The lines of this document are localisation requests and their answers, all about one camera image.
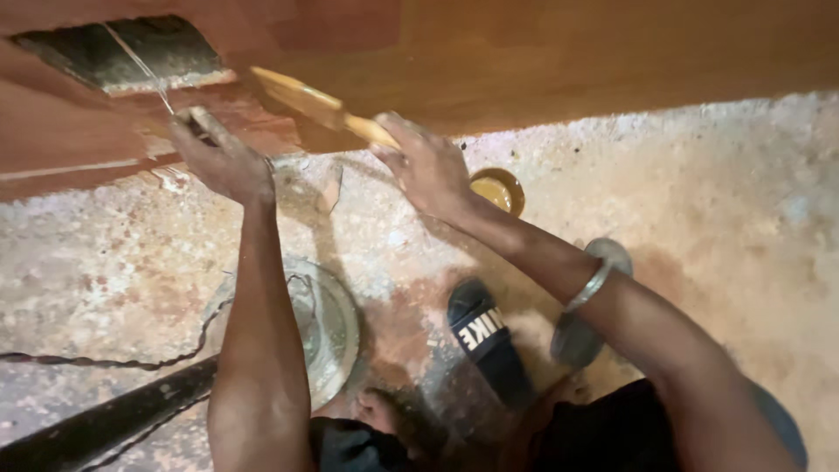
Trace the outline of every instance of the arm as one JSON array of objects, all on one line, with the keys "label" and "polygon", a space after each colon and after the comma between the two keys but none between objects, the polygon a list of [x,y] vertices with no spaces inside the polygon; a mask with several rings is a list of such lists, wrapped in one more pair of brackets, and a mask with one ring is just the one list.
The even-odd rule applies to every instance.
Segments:
[{"label": "arm", "polygon": [[211,190],[242,204],[236,297],[221,347],[208,430],[213,464],[232,470],[312,469],[310,398],[277,233],[274,179],[265,159],[211,115],[192,118],[220,147],[173,119],[173,140]]},{"label": "arm", "polygon": [[[567,304],[599,261],[512,217],[469,190],[460,150],[396,115],[378,119],[404,154],[371,151],[420,212],[481,241]],[[687,470],[796,470],[758,411],[748,380],[722,347],[682,311],[613,271],[577,311],[650,379],[671,420]]]}]

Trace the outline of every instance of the wooden brush handle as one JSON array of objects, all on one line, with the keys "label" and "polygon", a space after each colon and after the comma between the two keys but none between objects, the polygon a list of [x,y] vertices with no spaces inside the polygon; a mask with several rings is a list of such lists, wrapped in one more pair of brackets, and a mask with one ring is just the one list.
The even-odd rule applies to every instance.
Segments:
[{"label": "wooden brush handle", "polygon": [[378,143],[402,150],[396,139],[390,135],[382,126],[372,119],[360,118],[347,113],[344,116],[344,126],[357,134],[359,138],[365,139],[368,143]]}]

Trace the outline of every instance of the metal bangle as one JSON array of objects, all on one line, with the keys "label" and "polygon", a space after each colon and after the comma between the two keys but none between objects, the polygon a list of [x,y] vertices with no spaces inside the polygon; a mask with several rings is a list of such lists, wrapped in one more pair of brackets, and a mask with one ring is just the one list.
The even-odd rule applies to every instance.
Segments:
[{"label": "metal bangle", "polygon": [[597,269],[597,272],[591,276],[591,280],[588,281],[580,293],[576,294],[576,296],[568,302],[568,305],[565,305],[564,312],[570,313],[585,305],[586,302],[588,302],[606,282],[606,278],[609,277],[609,272],[612,270],[612,263],[605,258],[600,258],[600,261],[600,269]]}]

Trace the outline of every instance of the stained floor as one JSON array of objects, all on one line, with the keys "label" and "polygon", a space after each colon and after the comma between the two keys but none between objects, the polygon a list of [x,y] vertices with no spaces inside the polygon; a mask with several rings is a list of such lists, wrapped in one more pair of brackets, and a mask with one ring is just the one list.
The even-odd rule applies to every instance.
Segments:
[{"label": "stained floor", "polygon": [[[798,420],[811,469],[839,469],[839,95],[809,94],[589,118],[481,136],[470,170],[522,182],[522,218],[583,245],[608,236],[636,277],[688,312]],[[452,444],[490,444],[513,420],[446,330],[449,290],[479,275],[498,298],[534,382],[560,307],[480,244],[424,225],[365,152],[276,160],[284,254],[317,262],[353,294],[362,352],[325,414],[367,385],[397,391]],[[340,198],[323,191],[342,175]],[[156,361],[191,349],[235,270],[241,209],[184,167],[90,191],[0,205],[0,350]],[[218,349],[211,343],[205,355]],[[0,443],[161,373],[0,365]],[[577,385],[589,398],[639,377],[605,350]],[[107,470],[210,470],[206,406]]]}]

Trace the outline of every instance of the rectangular hole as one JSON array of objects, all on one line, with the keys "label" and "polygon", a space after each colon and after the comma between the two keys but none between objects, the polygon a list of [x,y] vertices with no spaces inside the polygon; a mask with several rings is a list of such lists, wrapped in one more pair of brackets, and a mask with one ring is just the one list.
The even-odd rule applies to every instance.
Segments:
[{"label": "rectangular hole", "polygon": [[[236,80],[192,24],[174,15],[107,23],[167,88]],[[110,95],[154,90],[154,82],[101,24],[29,31],[10,38],[89,87]]]}]

